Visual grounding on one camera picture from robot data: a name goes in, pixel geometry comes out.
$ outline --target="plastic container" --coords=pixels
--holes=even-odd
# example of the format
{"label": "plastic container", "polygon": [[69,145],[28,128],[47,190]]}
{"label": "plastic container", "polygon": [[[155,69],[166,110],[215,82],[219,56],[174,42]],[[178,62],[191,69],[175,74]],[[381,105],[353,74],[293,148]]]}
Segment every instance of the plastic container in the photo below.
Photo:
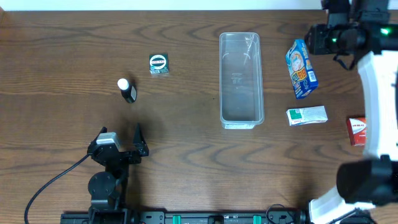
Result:
{"label": "plastic container", "polygon": [[264,121],[260,38],[256,33],[220,35],[220,119],[225,129],[252,129]]}

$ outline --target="red box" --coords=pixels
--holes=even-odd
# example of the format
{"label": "red box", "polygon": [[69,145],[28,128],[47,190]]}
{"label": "red box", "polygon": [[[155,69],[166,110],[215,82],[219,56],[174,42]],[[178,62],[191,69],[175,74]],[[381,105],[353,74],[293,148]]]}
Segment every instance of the red box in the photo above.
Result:
{"label": "red box", "polygon": [[352,146],[364,146],[366,143],[366,119],[350,118],[347,120],[349,139]]}

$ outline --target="white background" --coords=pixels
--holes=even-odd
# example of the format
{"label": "white background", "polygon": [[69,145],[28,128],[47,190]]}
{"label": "white background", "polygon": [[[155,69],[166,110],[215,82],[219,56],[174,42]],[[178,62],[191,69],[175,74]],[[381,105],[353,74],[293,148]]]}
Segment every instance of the white background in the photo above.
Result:
{"label": "white background", "polygon": [[[5,11],[321,9],[321,0],[0,0]],[[398,9],[398,0],[390,0]]]}

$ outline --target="black bottle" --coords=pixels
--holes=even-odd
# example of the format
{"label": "black bottle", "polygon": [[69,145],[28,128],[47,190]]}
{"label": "black bottle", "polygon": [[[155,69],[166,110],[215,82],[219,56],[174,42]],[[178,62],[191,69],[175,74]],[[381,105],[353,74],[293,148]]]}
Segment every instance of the black bottle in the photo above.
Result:
{"label": "black bottle", "polygon": [[133,103],[137,98],[137,91],[133,85],[131,85],[125,78],[121,78],[118,81],[118,87],[121,90],[123,98],[128,103]]}

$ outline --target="blue box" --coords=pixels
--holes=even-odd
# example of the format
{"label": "blue box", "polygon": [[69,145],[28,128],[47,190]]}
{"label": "blue box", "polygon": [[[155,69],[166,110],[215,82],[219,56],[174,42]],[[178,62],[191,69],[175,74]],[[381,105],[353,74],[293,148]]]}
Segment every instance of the blue box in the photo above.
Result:
{"label": "blue box", "polygon": [[304,40],[295,40],[285,59],[296,99],[304,99],[318,87],[318,80],[308,58]]}

